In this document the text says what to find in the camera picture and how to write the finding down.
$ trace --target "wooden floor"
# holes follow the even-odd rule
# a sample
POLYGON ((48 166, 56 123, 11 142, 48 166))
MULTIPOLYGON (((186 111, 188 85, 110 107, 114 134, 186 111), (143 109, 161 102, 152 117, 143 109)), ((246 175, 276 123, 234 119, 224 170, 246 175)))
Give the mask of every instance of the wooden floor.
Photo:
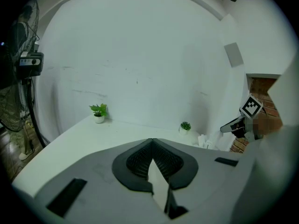
POLYGON ((42 150, 35 131, 28 124, 26 124, 25 127, 29 138, 32 140, 35 151, 23 161, 19 159, 21 153, 19 147, 10 143, 9 133, 5 128, 1 128, 0 130, 0 158, 7 171, 10 182, 12 182, 21 170, 42 150))

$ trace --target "brick wall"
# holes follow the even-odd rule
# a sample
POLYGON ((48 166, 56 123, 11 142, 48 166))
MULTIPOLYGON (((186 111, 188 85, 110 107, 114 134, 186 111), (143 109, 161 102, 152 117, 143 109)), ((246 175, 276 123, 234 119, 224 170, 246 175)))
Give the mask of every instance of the brick wall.
MULTIPOLYGON (((256 121, 259 133, 264 135, 277 131, 282 126, 279 113, 268 95, 268 90, 275 81, 276 79, 253 78, 250 87, 250 93, 263 103, 263 107, 268 115, 266 116, 265 112, 261 110, 256 121)), ((246 139, 236 138, 230 148, 230 151, 243 153, 247 145, 248 141, 246 139)))

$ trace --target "small potted plant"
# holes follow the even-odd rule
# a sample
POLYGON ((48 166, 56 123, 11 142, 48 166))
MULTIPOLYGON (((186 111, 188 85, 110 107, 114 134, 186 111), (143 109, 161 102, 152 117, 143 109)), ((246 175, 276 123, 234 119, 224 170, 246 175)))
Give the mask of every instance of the small potted plant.
POLYGON ((97 124, 103 123, 105 116, 107 116, 107 111, 106 111, 107 105, 101 104, 101 106, 98 105, 93 105, 90 106, 90 109, 94 113, 94 121, 97 124))
POLYGON ((188 122, 181 123, 179 128, 179 133, 182 135, 186 135, 188 131, 191 129, 191 125, 188 122))

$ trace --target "gray device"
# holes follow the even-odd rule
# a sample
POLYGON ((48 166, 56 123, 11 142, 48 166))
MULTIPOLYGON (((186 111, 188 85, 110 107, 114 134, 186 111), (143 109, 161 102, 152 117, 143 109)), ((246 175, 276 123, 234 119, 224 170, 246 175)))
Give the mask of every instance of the gray device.
POLYGON ((298 160, 288 150, 298 151, 293 145, 298 130, 284 128, 250 143, 243 154, 139 140, 80 159, 34 199, 17 192, 45 223, 252 222, 279 198, 293 175, 288 167, 298 160), (279 167, 273 165, 277 152, 279 167), (152 159, 169 184, 164 211, 153 200, 146 177, 152 159))
POLYGON ((259 114, 263 104, 249 94, 244 104, 240 107, 240 116, 220 128, 222 133, 233 133, 237 138, 246 138, 249 142, 263 138, 253 128, 253 119, 259 114))

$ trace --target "black grille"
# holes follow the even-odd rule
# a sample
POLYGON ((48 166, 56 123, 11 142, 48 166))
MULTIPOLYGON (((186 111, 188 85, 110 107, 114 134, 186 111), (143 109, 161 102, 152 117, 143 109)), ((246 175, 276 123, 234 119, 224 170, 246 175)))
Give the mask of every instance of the black grille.
POLYGON ((157 143, 152 144, 152 154, 156 165, 167 182, 169 177, 178 172, 184 164, 182 158, 157 143))
POLYGON ((151 161, 151 144, 149 143, 128 157, 127 167, 136 176, 148 180, 151 161))

